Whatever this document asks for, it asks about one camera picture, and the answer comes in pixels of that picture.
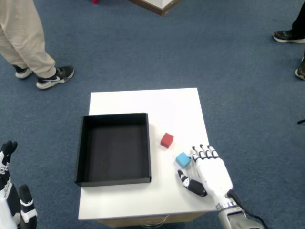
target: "shoe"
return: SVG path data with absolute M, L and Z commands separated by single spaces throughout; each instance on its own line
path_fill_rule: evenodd
M 302 58 L 302 63 L 298 69 L 295 71 L 295 75 L 299 77 L 301 80 L 305 80 L 305 61 L 304 57 Z
M 294 42 L 298 44 L 305 43 L 305 36 L 294 34 L 292 30 L 278 31 L 273 34 L 273 38 L 280 43 Z
M 54 76 L 47 79 L 39 77 L 36 86 L 39 89 L 48 89 L 50 87 L 54 87 L 59 83 L 67 82 L 69 79 L 72 78 L 73 74 L 74 68 L 72 66 L 57 68 Z
M 20 68 L 18 67 L 17 65 L 13 65 L 14 68 L 16 69 L 16 74 L 15 76 L 18 78 L 18 79 L 25 79 L 27 78 L 29 75 L 31 75 L 31 73 L 33 72 L 31 69 L 29 68 Z

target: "white robotic hand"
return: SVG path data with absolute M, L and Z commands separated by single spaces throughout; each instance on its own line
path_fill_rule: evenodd
M 224 161 L 211 146 L 200 145 L 200 150 L 193 146 L 193 150 L 196 153 L 192 158 L 207 194 L 213 197 L 217 208 L 230 205 L 232 201 L 226 194 L 233 184 Z
M 233 191 L 233 184 L 224 165 L 224 161 L 218 156 L 211 146 L 200 145 L 200 149 L 193 146 L 195 153 L 192 158 L 196 164 L 196 170 L 201 182 L 188 178 L 181 170 L 178 170 L 183 186 L 189 191 L 204 197 L 210 195 L 219 211 L 218 217 L 224 229 L 268 229 L 264 220 L 250 213 L 242 206 L 238 196 Z M 246 214 L 261 221 L 260 223 L 248 219 Z
M 0 150 L 0 229 L 35 229 L 37 212 L 26 185 L 19 194 L 11 182 L 9 164 L 17 142 L 8 141 Z

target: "small cube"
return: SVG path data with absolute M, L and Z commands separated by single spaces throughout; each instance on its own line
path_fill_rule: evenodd
M 176 162 L 180 165 L 181 168 L 186 167 L 190 161 L 190 158 L 184 152 L 180 153 L 178 157 L 176 157 Z
M 165 133 L 161 140 L 161 145 L 166 148 L 169 148 L 172 142 L 173 142 L 173 136 L 169 135 L 168 133 Z

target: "black shoe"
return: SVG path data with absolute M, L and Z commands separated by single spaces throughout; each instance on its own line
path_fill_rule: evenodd
M 20 68 L 18 67 L 17 65 L 13 65 L 13 67 L 16 69 L 16 74 L 15 76 L 18 78 L 18 79 L 25 79 L 27 78 L 29 75 L 31 75 L 32 73 L 32 70 L 29 69 L 29 68 Z
M 278 31 L 273 34 L 273 38 L 280 43 L 295 42 L 298 44 L 305 43 L 305 36 L 294 34 L 292 30 Z
M 300 67 L 295 71 L 295 75 L 299 77 L 301 80 L 305 80 L 305 59 L 302 58 L 302 63 Z
M 72 66 L 57 68 L 54 76 L 47 79 L 38 78 L 36 86 L 39 89 L 48 89 L 59 83 L 67 82 L 69 79 L 71 79 L 73 74 L 74 68 Z

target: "black box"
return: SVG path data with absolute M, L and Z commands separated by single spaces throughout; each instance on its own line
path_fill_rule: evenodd
M 81 187 L 149 183 L 148 114 L 85 116 L 75 183 Z

